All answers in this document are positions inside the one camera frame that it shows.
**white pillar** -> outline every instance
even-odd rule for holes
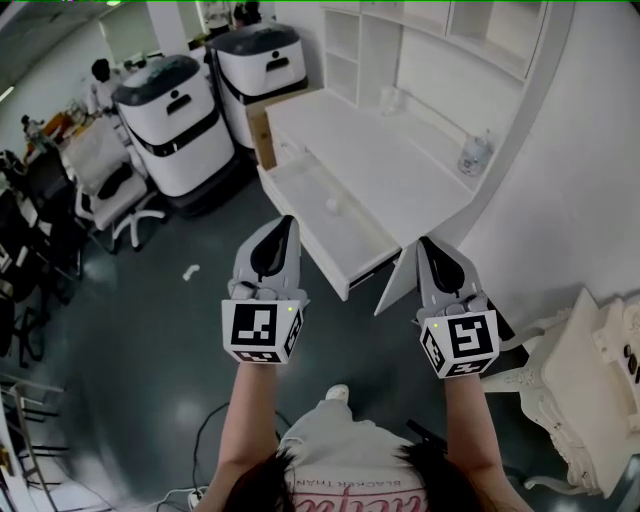
[[[178,2],[147,2],[147,9],[160,51],[165,57],[177,53],[189,55],[189,44],[178,11]]]

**hair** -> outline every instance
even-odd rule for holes
[[[402,447],[398,458],[410,464],[420,476],[430,512],[497,510],[434,443],[423,441]],[[293,492],[285,481],[293,459],[288,451],[279,451],[247,471],[231,489],[223,512],[295,512]]]
[[[109,61],[107,59],[98,59],[93,63],[93,66],[91,66],[91,73],[96,77],[96,80],[106,82],[109,79],[109,74],[111,73]]]

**open drawer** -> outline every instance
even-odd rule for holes
[[[298,220],[302,245],[342,300],[400,253],[393,238],[314,156],[258,171],[278,211]]]

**power strip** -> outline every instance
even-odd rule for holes
[[[191,491],[191,493],[189,493],[189,510],[195,510],[195,508],[198,506],[198,503],[200,503],[200,500],[202,499],[202,493],[200,491],[198,491],[197,489],[195,491]]]

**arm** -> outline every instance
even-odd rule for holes
[[[480,377],[470,375],[445,381],[449,461],[496,504],[516,511],[531,510],[511,486],[502,468]]]
[[[222,429],[218,467],[198,512],[222,510],[238,478],[278,449],[276,369],[241,363]]]

